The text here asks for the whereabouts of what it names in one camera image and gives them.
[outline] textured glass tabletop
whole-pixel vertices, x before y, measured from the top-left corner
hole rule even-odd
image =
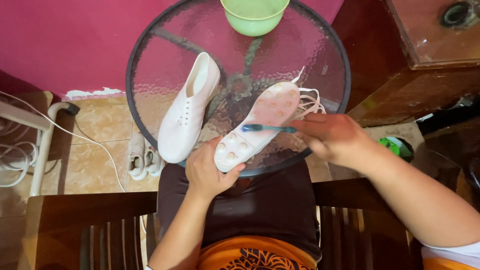
[[[130,110],[153,146],[157,146],[164,115],[202,51],[216,61],[221,80],[205,111],[196,147],[228,134],[243,121],[264,90],[276,82],[292,80],[303,66],[297,85],[318,89],[327,113],[345,111],[350,92],[347,56],[332,28],[315,11],[292,0],[272,32],[247,37],[231,28],[219,0],[183,0],[145,29],[127,68]],[[241,176],[276,171],[310,153],[295,136],[279,133],[246,162]]]

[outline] pink wall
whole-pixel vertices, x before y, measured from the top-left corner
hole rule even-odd
[[[71,90],[125,91],[125,70],[138,36],[175,2],[0,1],[0,70],[60,98]],[[304,2],[331,23],[343,0]]]

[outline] dark pants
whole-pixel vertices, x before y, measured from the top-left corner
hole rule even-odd
[[[185,169],[167,164],[158,184],[162,236],[188,189]],[[321,258],[312,183],[305,161],[256,177],[238,196],[218,195],[207,213],[202,247],[241,235],[282,240]]]

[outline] plastic bowl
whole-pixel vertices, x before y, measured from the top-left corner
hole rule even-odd
[[[240,34],[258,37],[280,22],[290,0],[220,0],[230,25]]]

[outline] toothbrush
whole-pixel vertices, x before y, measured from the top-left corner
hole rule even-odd
[[[243,132],[248,131],[262,131],[262,130],[275,130],[275,131],[282,131],[286,133],[295,133],[297,129],[293,126],[268,126],[262,124],[246,124],[243,125],[241,128]]]

